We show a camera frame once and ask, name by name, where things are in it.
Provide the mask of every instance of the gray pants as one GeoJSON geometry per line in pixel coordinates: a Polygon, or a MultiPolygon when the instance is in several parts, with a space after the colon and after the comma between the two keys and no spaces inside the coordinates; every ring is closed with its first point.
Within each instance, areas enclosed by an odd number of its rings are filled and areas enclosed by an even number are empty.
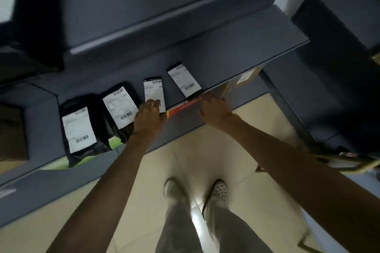
{"type": "MultiPolygon", "coordinates": [[[[220,253],[272,253],[246,222],[222,204],[210,202],[207,226],[219,241],[220,253]]],[[[186,205],[168,209],[155,253],[203,253],[186,205]]]]}

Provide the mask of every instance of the shoe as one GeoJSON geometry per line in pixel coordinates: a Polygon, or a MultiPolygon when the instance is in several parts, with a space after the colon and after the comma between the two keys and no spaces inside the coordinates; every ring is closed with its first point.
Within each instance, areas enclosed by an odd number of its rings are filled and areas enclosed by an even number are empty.
{"type": "Polygon", "coordinates": [[[164,196],[165,198],[170,199],[175,203],[184,203],[190,205],[185,191],[174,177],[170,177],[168,180],[166,180],[164,185],[164,196]]]}
{"type": "Polygon", "coordinates": [[[228,187],[226,182],[221,179],[214,182],[202,210],[202,215],[205,220],[207,208],[210,207],[210,201],[217,203],[219,206],[228,208],[228,187]]]}

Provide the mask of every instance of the white sticker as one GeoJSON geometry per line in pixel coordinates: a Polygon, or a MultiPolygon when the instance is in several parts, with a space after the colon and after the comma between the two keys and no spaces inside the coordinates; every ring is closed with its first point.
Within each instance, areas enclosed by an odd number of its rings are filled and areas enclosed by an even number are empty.
{"type": "Polygon", "coordinates": [[[255,70],[256,69],[254,68],[250,71],[247,71],[246,73],[243,73],[242,76],[240,77],[239,81],[236,84],[239,84],[240,82],[244,82],[245,80],[248,80],[255,70]]]}
{"type": "Polygon", "coordinates": [[[145,101],[149,99],[161,101],[160,113],[166,112],[164,90],[162,88],[161,79],[144,81],[144,93],[145,93],[145,101]]]}
{"type": "Polygon", "coordinates": [[[69,142],[70,153],[96,143],[87,107],[62,117],[62,123],[69,142]]]}
{"type": "Polygon", "coordinates": [[[189,97],[195,92],[202,90],[202,87],[198,84],[190,72],[187,71],[183,64],[171,69],[168,73],[177,86],[181,89],[185,97],[189,97]]]}
{"type": "Polygon", "coordinates": [[[103,102],[118,129],[131,124],[139,112],[124,86],[104,97],[103,102]]]}

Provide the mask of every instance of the floor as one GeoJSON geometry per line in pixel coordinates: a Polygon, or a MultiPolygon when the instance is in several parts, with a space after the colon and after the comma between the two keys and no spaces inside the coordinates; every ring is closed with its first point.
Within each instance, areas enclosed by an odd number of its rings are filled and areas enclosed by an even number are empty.
{"type": "MultiPolygon", "coordinates": [[[[251,125],[305,149],[269,94],[235,110],[251,125]]],[[[274,253],[304,253],[297,242],[307,230],[300,209],[257,162],[230,137],[202,126],[146,154],[107,253],[154,252],[164,225],[165,180],[176,176],[192,200],[192,219],[205,253],[218,252],[201,210],[204,194],[217,178],[231,192],[230,209],[245,220],[274,253]]],[[[7,253],[43,253],[96,181],[30,213],[0,230],[7,253]]],[[[307,244],[318,249],[313,237],[307,244]]]]}

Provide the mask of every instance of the hand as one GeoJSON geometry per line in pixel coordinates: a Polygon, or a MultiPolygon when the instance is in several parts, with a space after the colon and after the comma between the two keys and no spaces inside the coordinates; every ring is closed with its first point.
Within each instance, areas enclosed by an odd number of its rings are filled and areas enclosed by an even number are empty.
{"type": "Polygon", "coordinates": [[[166,121],[166,113],[160,115],[160,101],[149,99],[140,105],[134,120],[133,135],[143,135],[151,138],[157,137],[166,121]]]}
{"type": "Polygon", "coordinates": [[[202,116],[203,120],[215,127],[227,133],[230,121],[240,117],[232,113],[230,106],[227,104],[224,98],[217,98],[211,94],[205,94],[202,97],[201,103],[202,110],[199,114],[202,116]]]}

